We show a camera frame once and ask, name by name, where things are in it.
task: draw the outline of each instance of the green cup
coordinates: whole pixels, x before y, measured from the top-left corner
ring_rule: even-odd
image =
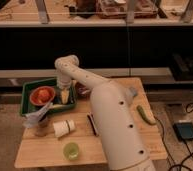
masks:
[[[79,146],[77,143],[70,142],[65,145],[63,153],[68,160],[76,160],[79,156]]]

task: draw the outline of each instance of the wooden table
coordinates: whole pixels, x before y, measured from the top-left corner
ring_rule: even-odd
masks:
[[[136,111],[136,106],[142,105],[148,117],[154,120],[141,80],[139,78],[120,78],[115,80],[126,87],[133,86],[138,90],[138,96],[134,98],[130,108],[132,116],[150,152],[151,159],[166,159],[167,153],[157,126],[146,124]],[[76,108],[50,117],[49,126],[45,130],[47,131],[45,137],[34,136],[34,128],[25,129],[16,157],[15,167],[32,168],[107,163],[100,139],[94,136],[87,114],[90,114],[89,101],[78,100]],[[52,123],[66,119],[75,121],[76,131],[58,140],[55,138]],[[68,142],[78,143],[81,152],[78,160],[68,161],[64,157],[62,150]]]

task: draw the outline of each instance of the paper cup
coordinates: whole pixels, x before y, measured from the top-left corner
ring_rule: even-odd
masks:
[[[59,138],[63,135],[69,134],[75,130],[75,124],[73,120],[65,120],[61,122],[53,123],[55,137]]]

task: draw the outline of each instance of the green plastic tray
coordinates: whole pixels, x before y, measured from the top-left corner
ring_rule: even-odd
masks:
[[[52,86],[56,90],[56,96],[53,100],[54,104],[62,104],[62,100],[60,99],[60,89],[56,86],[57,85],[57,80],[56,78],[51,78],[51,79],[45,79],[45,80],[38,80],[38,81],[33,81],[29,83],[25,83],[23,85],[23,90],[22,90],[22,99],[21,99],[21,108],[20,108],[20,115],[25,116],[27,113],[30,112],[35,112],[40,109],[40,107],[34,106],[33,104],[30,103],[29,101],[29,96],[35,88],[39,86]],[[72,109],[76,106],[76,93],[74,86],[70,87],[70,92],[69,92],[69,98],[68,98],[68,103],[62,107],[56,107],[54,109],[49,109],[47,114],[53,114],[53,113],[58,113],[62,112],[65,110]]]

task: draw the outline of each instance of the green vegetable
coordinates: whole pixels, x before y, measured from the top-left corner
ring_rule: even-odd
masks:
[[[147,124],[149,124],[149,125],[156,125],[156,122],[151,121],[151,120],[147,117],[147,115],[146,115],[146,113],[145,113],[145,111],[144,111],[144,109],[143,109],[142,106],[138,105],[138,106],[136,107],[136,109],[137,109],[137,111],[139,112],[139,114],[140,114],[140,116],[142,117],[142,119],[143,119]]]

